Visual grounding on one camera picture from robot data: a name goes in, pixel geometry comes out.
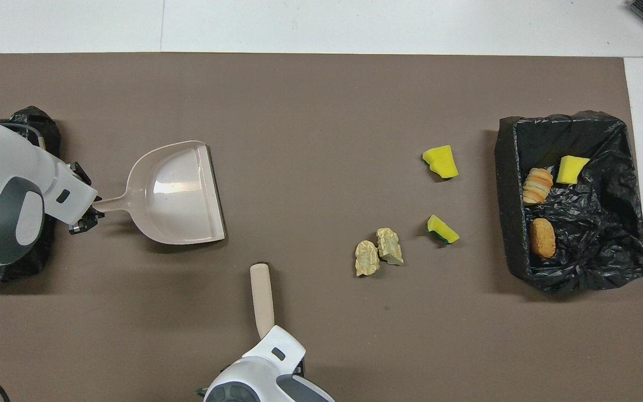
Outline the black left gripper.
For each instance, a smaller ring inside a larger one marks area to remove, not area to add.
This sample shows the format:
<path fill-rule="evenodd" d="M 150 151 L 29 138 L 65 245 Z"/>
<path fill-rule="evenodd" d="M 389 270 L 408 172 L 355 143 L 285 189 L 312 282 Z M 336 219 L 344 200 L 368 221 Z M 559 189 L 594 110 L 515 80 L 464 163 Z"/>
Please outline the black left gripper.
<path fill-rule="evenodd" d="M 71 162 L 71 170 L 72 173 L 87 186 L 92 185 L 90 177 L 78 162 Z M 87 232 L 89 228 L 97 226 L 99 220 L 104 217 L 105 213 L 97 211 L 97 209 L 88 209 L 81 219 L 69 226 L 69 234 L 77 235 L 82 232 Z"/>

